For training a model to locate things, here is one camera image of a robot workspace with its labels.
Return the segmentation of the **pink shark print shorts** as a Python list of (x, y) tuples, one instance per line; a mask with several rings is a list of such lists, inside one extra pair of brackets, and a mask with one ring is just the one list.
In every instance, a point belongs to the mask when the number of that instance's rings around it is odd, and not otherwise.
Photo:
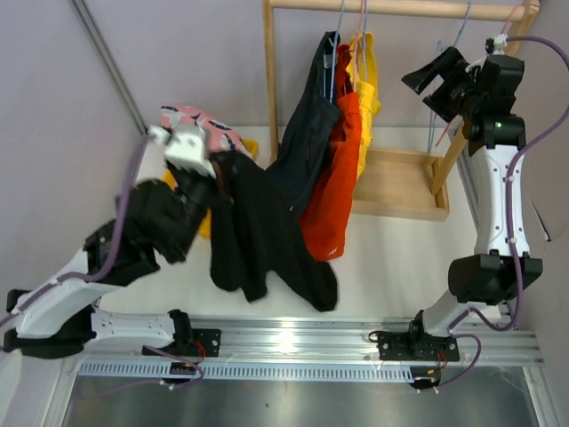
[(197, 107), (181, 104), (163, 105), (161, 116), (162, 126), (171, 130), (181, 125), (195, 126), (205, 130), (208, 134), (210, 151), (238, 150), (247, 153), (239, 133)]

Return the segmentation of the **black shorts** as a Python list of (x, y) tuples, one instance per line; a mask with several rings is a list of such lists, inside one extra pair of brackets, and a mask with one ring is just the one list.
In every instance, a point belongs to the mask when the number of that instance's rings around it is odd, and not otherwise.
[(309, 253), (266, 171), (239, 151), (217, 152), (211, 160), (220, 190), (211, 207), (212, 282), (256, 302), (267, 295), (267, 275), (274, 272), (315, 310), (335, 310), (333, 268)]

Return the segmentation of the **blue hanger of black shorts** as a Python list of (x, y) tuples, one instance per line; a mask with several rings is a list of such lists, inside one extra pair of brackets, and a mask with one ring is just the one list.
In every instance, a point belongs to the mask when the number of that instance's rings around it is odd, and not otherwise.
[[(461, 40), (463, 31), (466, 27), (466, 24), (469, 20), (469, 15), (470, 15), (470, 11), (472, 8), (472, 2), (468, 1), (468, 5), (463, 17), (463, 21), (461, 23), (461, 26), (459, 28), (459, 30), (457, 31), (456, 37), (454, 38), (454, 41), (452, 43), (452, 46), (455, 47), (459, 41)], [(442, 53), (444, 51), (445, 47), (442, 44), (441, 40), (437, 41), (437, 48), (436, 48), (436, 54), (439, 55), (440, 53)], [(434, 142), (434, 137), (435, 137), (435, 130), (436, 130), (436, 114), (431, 111), (429, 114), (429, 134), (428, 134), (428, 143), (427, 143), (427, 152), (430, 154), (432, 152), (432, 149), (435, 146), (435, 142)]]

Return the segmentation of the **pink hanger of shark shorts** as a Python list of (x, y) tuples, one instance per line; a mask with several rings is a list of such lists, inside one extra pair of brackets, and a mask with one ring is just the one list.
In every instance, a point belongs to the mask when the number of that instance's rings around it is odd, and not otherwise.
[[(510, 12), (510, 14), (508, 15), (508, 18), (506, 19), (505, 23), (504, 23), (503, 26), (502, 26), (502, 29), (501, 29), (501, 33), (502, 33), (502, 34), (504, 34), (504, 33), (506, 32), (506, 29), (509, 27), (510, 23), (512, 22), (512, 18), (513, 18), (513, 15), (515, 14), (515, 12), (516, 12), (517, 10), (521, 10), (521, 9), (523, 9), (523, 8), (524, 8), (523, 5), (516, 5), (516, 6), (513, 7), (513, 10)], [(443, 138), (445, 137), (445, 135), (448, 133), (448, 131), (449, 131), (449, 129), (450, 129), (450, 127), (451, 127), (452, 124), (453, 124), (453, 122), (448, 122), (448, 123), (445, 125), (445, 128), (444, 128), (443, 131), (440, 133), (440, 135), (438, 136), (438, 139), (437, 139), (437, 140), (435, 140), (435, 137), (434, 137), (434, 142), (435, 142), (434, 148), (436, 148), (436, 147), (439, 146), (439, 144), (441, 143), (441, 141), (443, 140)]]

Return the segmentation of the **yellow shorts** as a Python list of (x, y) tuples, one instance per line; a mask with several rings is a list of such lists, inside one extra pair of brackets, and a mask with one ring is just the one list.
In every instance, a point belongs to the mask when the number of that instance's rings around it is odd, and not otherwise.
[[(360, 177), (366, 166), (366, 156), (368, 149), (373, 141), (373, 120), (381, 111), (379, 100), (379, 76), (376, 59), (373, 52), (373, 34), (367, 32), (367, 79), (362, 81), (359, 77), (358, 82), (358, 106), (360, 111), (362, 132), (359, 146), (359, 157), (357, 164), (357, 177)], [(361, 54), (358, 57), (358, 71), (361, 70)]]

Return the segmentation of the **dark navy shorts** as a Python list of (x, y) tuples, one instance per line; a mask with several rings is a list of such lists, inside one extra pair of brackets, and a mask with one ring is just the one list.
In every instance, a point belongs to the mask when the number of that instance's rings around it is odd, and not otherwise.
[(276, 161), (267, 169), (289, 212), (306, 210), (319, 177), (333, 127), (341, 111), (328, 101), (334, 31), (322, 37), (312, 60), (301, 99), (285, 130)]

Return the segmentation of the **blue hanger of yellow shorts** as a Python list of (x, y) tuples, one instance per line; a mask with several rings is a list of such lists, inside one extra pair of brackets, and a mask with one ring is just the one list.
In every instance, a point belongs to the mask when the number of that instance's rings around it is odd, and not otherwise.
[(367, 59), (366, 59), (366, 47), (367, 47), (367, 18), (368, 18), (368, 1), (362, 0), (360, 7), (360, 21), (358, 27), (358, 34), (361, 36), (361, 70), (359, 72), (360, 79), (365, 81), (367, 79)]

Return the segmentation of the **pink hanger of orange shorts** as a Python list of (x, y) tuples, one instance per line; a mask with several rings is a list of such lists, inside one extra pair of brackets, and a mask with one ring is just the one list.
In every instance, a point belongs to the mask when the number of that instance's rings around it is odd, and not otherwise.
[(364, 50), (363, 44), (364, 44), (365, 20), (367, 18), (367, 4), (368, 2), (366, 0), (362, 0), (360, 2), (357, 31), (356, 34), (352, 37), (350, 42), (349, 46), (350, 62), (346, 67), (347, 76), (349, 77), (351, 87), (355, 93), (358, 90), (358, 82), (359, 82), (358, 57), (361, 54), (361, 52)]

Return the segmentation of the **blue hanger of navy shorts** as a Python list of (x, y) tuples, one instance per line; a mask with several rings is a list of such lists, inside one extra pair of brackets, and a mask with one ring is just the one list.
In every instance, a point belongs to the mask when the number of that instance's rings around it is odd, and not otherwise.
[(344, 11), (345, 11), (345, 0), (341, 0), (341, 8), (340, 8), (340, 15), (338, 18), (338, 23), (337, 23), (337, 27), (334, 31), (334, 36), (333, 36), (333, 41), (332, 41), (332, 58), (331, 58), (331, 79), (330, 79), (330, 86), (329, 89), (327, 90), (327, 95), (328, 97), (328, 101), (333, 103), (333, 99), (334, 99), (334, 86), (335, 86), (335, 70), (336, 70), (336, 66), (337, 66), (337, 58), (336, 58), (336, 53), (337, 53), (337, 46), (339, 43), (339, 38), (340, 38), (340, 30), (341, 30), (341, 23), (342, 23), (342, 19), (343, 19), (343, 15), (344, 15)]

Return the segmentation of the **orange shorts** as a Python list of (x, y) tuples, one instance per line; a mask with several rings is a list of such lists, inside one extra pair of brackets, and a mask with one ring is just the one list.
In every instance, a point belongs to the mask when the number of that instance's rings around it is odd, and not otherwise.
[(336, 53), (339, 59), (334, 100), (341, 116), (332, 129), (323, 169), (299, 219), (306, 247), (319, 262), (328, 262), (344, 253), (362, 136), (358, 96), (347, 71), (351, 60), (349, 46), (341, 44)]

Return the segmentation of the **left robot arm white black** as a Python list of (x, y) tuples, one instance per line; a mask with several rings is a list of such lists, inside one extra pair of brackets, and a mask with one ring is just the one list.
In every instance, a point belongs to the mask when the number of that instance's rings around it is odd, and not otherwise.
[(168, 167), (176, 186), (146, 179), (118, 199), (115, 219), (101, 225), (70, 262), (34, 291), (13, 289), (1, 350), (37, 359), (63, 359), (85, 350), (133, 351), (145, 356), (201, 356), (189, 315), (125, 315), (95, 302), (160, 270), (156, 260), (183, 263), (219, 194), (210, 174)]

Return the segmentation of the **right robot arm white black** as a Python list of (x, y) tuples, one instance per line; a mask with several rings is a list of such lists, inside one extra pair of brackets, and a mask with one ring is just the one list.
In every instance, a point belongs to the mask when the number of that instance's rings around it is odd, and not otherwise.
[(451, 262), (447, 291), (420, 310), (406, 331), (368, 335), (382, 361), (459, 360), (457, 326), (476, 316), (492, 330), (506, 331), (484, 310), (519, 300), (543, 271), (542, 261), (530, 255), (525, 236), (520, 185), (525, 121), (512, 111), (524, 73), (524, 62), (501, 48), (471, 65), (458, 49), (448, 47), (402, 79), (422, 93), (441, 77), (443, 83), (423, 101), (445, 122), (455, 117), (463, 121), (477, 185), (477, 241), (472, 255)]

